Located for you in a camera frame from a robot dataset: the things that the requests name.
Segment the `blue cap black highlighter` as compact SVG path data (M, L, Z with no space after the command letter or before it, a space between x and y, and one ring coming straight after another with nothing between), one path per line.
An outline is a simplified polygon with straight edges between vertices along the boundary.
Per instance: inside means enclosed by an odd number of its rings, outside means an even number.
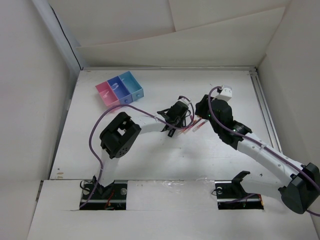
M171 130L168 132L167 136L170 137L170 138L172 138L173 135L174 135L174 133L175 133L175 131L176 131L175 129L171 129Z

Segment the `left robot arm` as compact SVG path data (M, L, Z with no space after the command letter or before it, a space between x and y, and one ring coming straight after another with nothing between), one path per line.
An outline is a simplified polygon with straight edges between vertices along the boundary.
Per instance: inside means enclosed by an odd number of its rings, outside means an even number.
M188 113L191 113L192 122L194 107L184 96L180 96L170 108L158 111L156 116L143 112L145 116L132 118L124 111L120 112L99 135L102 155L98 175L92 179L94 197L102 200L111 194L118 162L129 152L139 135L167 132L167 136L171 138L176 130L187 128Z

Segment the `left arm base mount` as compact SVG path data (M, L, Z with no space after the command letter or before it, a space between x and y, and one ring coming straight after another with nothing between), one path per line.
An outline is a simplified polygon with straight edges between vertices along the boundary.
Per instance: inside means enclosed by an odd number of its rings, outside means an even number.
M97 179L82 180L79 184L82 192L79 203L80 210L124 211L127 208L128 182L115 180L108 186L99 184L91 195Z

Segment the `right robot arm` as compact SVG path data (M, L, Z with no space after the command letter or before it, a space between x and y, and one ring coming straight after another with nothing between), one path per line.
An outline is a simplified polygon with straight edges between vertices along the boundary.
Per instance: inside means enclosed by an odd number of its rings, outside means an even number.
M195 107L195 114L210 122L223 143L254 159L281 182L280 186L261 183L260 187L291 211L308 211L320 195L320 170L316 165L303 165L266 145L250 128L233 119L232 108L224 99L205 95Z

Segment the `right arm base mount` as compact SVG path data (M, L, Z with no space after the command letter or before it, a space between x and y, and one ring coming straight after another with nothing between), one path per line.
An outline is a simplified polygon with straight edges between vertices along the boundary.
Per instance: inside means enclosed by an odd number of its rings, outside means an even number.
M241 171L232 180L215 180L211 195L216 197L219 210L264 210L260 194L245 192L241 186L249 171Z

